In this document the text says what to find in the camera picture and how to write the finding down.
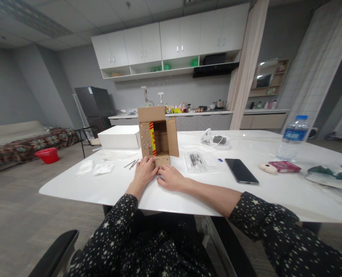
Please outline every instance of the human hand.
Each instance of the human hand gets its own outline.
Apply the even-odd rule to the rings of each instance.
[[[158,174],[163,177],[163,179],[157,178],[158,184],[171,191],[183,191],[193,182],[191,179],[182,176],[176,168],[170,165],[163,165],[158,170]]]
[[[159,169],[158,167],[153,169],[155,162],[153,157],[144,157],[140,162],[136,163],[134,180],[130,183],[125,194],[132,194],[138,201],[140,200],[145,186],[153,180]]]

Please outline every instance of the smartphone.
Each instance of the smartphone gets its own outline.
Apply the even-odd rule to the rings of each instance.
[[[258,180],[249,171],[249,169],[239,159],[225,159],[225,162],[229,166],[235,180],[238,183],[258,185]]]

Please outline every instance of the red box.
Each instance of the red box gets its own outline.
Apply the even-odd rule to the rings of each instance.
[[[270,165],[273,165],[277,168],[277,172],[280,173],[288,173],[288,172],[299,172],[301,170],[300,167],[292,164],[291,162],[287,161],[280,161],[280,162],[268,162]]]

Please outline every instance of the water bottle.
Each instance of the water bottle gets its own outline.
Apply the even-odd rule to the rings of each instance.
[[[309,129],[307,115],[298,115],[293,123],[288,124],[276,157],[291,161],[298,153],[299,144],[304,140]]]

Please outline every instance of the white curtain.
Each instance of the white curtain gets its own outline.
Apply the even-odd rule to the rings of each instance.
[[[266,22],[269,0],[258,0],[249,11],[247,27],[237,72],[233,72],[228,95],[228,107],[233,110],[230,130],[239,130],[252,87],[259,49]]]
[[[312,127],[341,59],[342,0],[332,0],[314,12],[279,95],[278,107],[291,109],[285,125],[308,115]]]

